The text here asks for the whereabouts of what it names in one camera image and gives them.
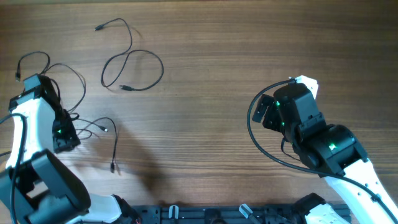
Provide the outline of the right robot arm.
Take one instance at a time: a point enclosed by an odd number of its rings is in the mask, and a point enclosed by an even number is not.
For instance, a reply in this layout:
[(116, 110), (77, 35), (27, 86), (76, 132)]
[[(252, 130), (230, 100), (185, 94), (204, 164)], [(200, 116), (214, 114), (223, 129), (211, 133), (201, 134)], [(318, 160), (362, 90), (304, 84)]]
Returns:
[[(358, 138), (343, 125), (327, 124), (315, 101), (316, 91), (304, 82), (285, 80), (261, 90), (250, 102), (246, 125), (254, 145), (283, 166), (316, 174), (341, 197), (360, 223), (397, 223), (397, 205), (381, 184)], [(280, 160), (260, 146), (252, 122), (280, 132), (302, 166)]]

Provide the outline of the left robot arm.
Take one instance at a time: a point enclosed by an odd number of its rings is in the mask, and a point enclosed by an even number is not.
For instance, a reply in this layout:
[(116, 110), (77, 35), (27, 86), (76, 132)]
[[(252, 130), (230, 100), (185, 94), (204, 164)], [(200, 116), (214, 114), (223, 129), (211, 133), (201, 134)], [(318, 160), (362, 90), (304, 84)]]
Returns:
[(117, 223), (115, 196), (89, 194), (56, 153), (80, 144), (49, 77), (32, 75), (9, 102), (11, 155), (1, 172), (1, 202), (13, 223)]

